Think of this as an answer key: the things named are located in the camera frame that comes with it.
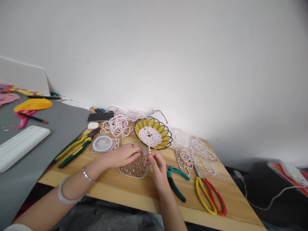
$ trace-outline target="white board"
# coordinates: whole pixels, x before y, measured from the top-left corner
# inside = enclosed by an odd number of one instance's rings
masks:
[[[43,68],[0,57],[0,82],[50,95]]]

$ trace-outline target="green pliers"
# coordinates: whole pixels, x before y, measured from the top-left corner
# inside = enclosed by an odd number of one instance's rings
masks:
[[[75,140],[73,142],[71,142],[70,144],[68,144],[56,157],[55,159],[52,161],[52,163],[55,163],[57,161],[59,161],[60,159],[62,159],[73,147],[77,146],[78,144],[82,143],[83,144],[80,146],[80,148],[78,148],[76,151],[74,151],[71,155],[69,155],[65,160],[62,161],[62,163],[59,164],[58,168],[63,168],[65,167],[69,162],[71,162],[73,159],[75,159],[80,153],[82,153],[84,151],[84,149],[86,148],[86,146],[92,142],[92,139],[94,138],[94,136],[99,133],[100,131],[100,127],[94,129],[93,131],[91,131],[90,133],[88,133],[87,135],[81,137],[78,140]]]
[[[181,199],[181,201],[186,202],[186,198],[184,197],[184,195],[181,193],[181,191],[175,185],[175,183],[172,179],[171,172],[176,172],[176,173],[180,174],[182,177],[184,177],[184,179],[186,179],[188,181],[190,181],[189,176],[186,175],[183,171],[181,171],[179,169],[172,168],[171,166],[168,166],[168,165],[166,165],[166,167],[167,167],[167,178],[168,178],[168,182],[169,182],[170,187],[175,192],[175,194]]]

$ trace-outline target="smartphone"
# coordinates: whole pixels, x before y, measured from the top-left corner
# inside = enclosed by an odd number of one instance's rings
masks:
[[[92,113],[89,115],[88,122],[100,122],[110,120],[112,117],[114,117],[114,115],[114,112]]]

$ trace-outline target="hand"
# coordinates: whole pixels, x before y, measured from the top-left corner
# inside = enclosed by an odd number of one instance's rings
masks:
[[[151,154],[147,153],[144,157],[143,165],[146,166],[148,161],[153,168],[153,180],[159,192],[169,190],[169,183],[167,179],[167,167],[165,159],[159,154],[157,150],[151,150]]]
[[[141,155],[139,145],[133,147],[132,144],[123,145],[101,156],[107,168],[120,167],[133,162]]]

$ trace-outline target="clear plastic container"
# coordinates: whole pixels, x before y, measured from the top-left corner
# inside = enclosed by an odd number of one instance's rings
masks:
[[[121,147],[122,137],[114,137],[111,134],[96,134],[92,139],[90,145],[90,152],[92,153],[105,153],[108,152],[112,147],[112,139],[119,140],[119,147]]]
[[[140,149],[141,149],[141,151],[143,152],[143,155],[144,155],[144,156],[148,153],[148,149],[147,149],[145,146],[143,146],[143,145],[136,144],[136,143],[131,143],[131,142],[130,142],[130,143],[126,143],[125,145],[127,145],[127,144],[130,144],[130,145],[133,144],[134,146],[135,146],[135,145],[140,146]],[[145,177],[145,176],[148,174],[149,165],[147,166],[147,169],[146,169],[146,171],[145,171],[145,173],[144,173],[144,175],[143,175],[142,177],[136,177],[136,176],[132,175],[131,173],[121,171],[120,167],[118,167],[118,170],[119,170],[120,173],[122,173],[123,175],[130,176],[130,177],[133,177],[133,178],[136,178],[136,179],[141,179],[141,178]]]

